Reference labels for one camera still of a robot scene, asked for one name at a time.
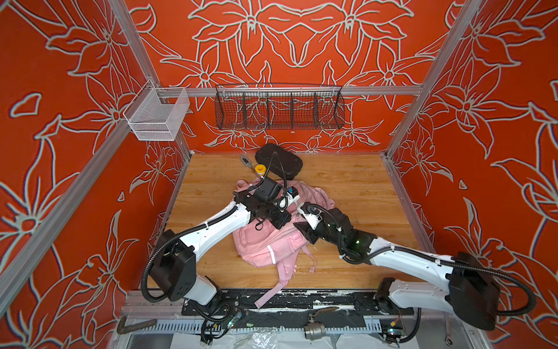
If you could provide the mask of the pink student backpack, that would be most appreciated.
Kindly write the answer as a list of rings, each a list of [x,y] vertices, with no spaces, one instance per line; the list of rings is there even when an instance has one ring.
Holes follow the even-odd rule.
[[[290,180],[288,185],[299,192],[299,201],[287,208],[287,212],[291,214],[290,222],[277,229],[271,222],[265,221],[258,225],[254,221],[232,233],[237,253],[245,262],[257,268],[277,267],[278,283],[254,302],[257,308],[262,308],[286,287],[296,271],[296,260],[300,251],[310,258],[313,257],[307,248],[309,241],[294,226],[296,222],[305,221],[297,206],[309,202],[325,209],[335,207],[335,201],[322,188],[312,187],[298,180]]]

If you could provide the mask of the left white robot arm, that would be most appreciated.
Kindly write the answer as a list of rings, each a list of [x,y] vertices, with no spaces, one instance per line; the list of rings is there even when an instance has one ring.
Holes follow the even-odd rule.
[[[208,220],[178,234],[161,235],[145,266],[140,282],[144,299],[151,303],[186,299],[210,306],[219,301],[218,288],[198,275],[198,261],[218,242],[250,222],[270,222],[277,229],[291,220],[287,208],[297,194],[288,186],[300,172],[303,162],[283,148],[259,150],[269,163],[259,181],[236,191],[225,209]]]

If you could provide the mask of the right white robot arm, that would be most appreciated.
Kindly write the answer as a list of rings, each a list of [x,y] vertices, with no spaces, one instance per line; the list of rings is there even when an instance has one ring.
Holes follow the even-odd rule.
[[[303,221],[296,227],[310,243],[321,239],[335,245],[340,259],[350,265],[389,268],[425,283],[413,287],[388,280],[378,292],[392,307],[444,311],[485,331],[494,330],[500,317],[526,315],[536,307],[536,295],[529,286],[507,273],[483,267],[469,253],[460,252],[452,257],[392,243],[354,228],[348,216],[337,208],[326,209],[306,202],[298,212]],[[511,310],[499,309],[501,289],[497,279],[520,288],[526,294],[526,304]]]

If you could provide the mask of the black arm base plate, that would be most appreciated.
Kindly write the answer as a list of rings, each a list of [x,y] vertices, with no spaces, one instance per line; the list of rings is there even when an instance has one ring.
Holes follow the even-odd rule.
[[[225,301],[231,304],[237,302],[242,309],[257,311],[255,301],[266,292],[266,289],[223,289],[222,295]],[[398,310],[379,305],[372,289],[283,289],[267,301],[260,310],[309,311],[332,306],[355,311],[356,314],[362,316],[411,316],[415,314],[411,308]]]

